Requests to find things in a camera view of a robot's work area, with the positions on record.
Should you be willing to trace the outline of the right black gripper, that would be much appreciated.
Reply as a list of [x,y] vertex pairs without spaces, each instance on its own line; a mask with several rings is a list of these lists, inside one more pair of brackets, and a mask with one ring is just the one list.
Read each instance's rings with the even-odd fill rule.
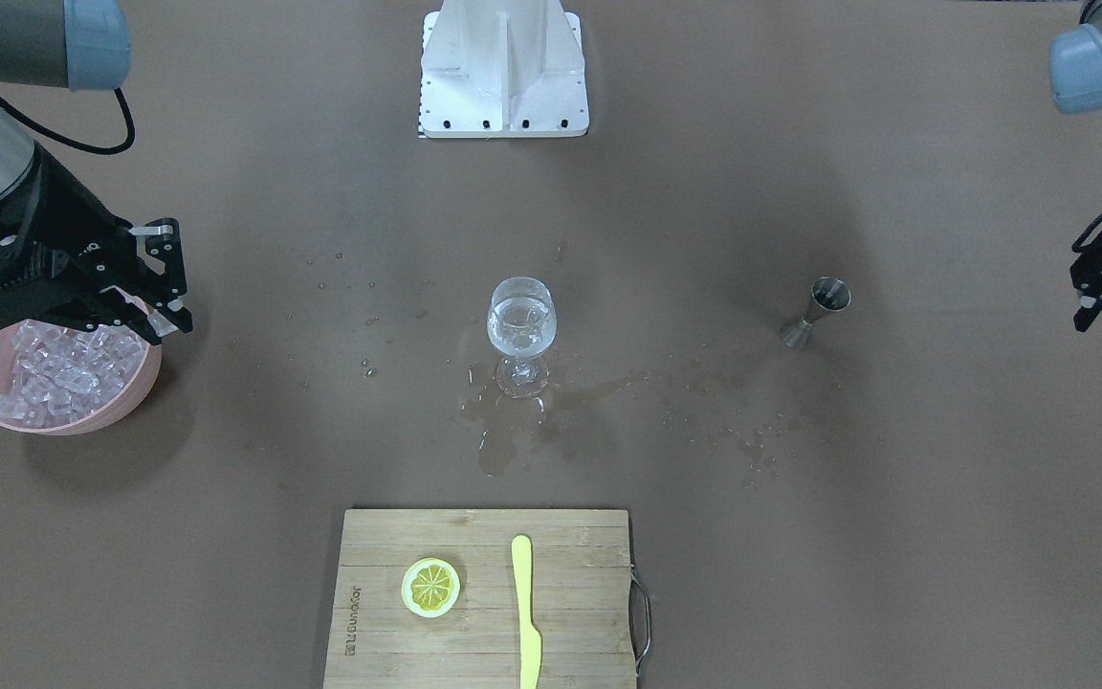
[[[191,333],[179,220],[132,227],[53,154],[36,153],[33,162],[17,192],[25,218],[19,257],[0,286],[0,322],[96,322],[91,330],[130,331],[145,344]],[[140,263],[147,300],[132,294]]]

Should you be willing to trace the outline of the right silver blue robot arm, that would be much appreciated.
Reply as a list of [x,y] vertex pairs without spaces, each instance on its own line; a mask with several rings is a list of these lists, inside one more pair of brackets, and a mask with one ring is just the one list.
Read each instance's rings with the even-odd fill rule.
[[106,209],[43,144],[102,157],[133,146],[131,65],[118,1],[0,1],[0,84],[109,91],[125,122],[122,143],[80,143],[0,95],[0,330],[115,326],[158,345],[193,329],[179,220],[136,224]]

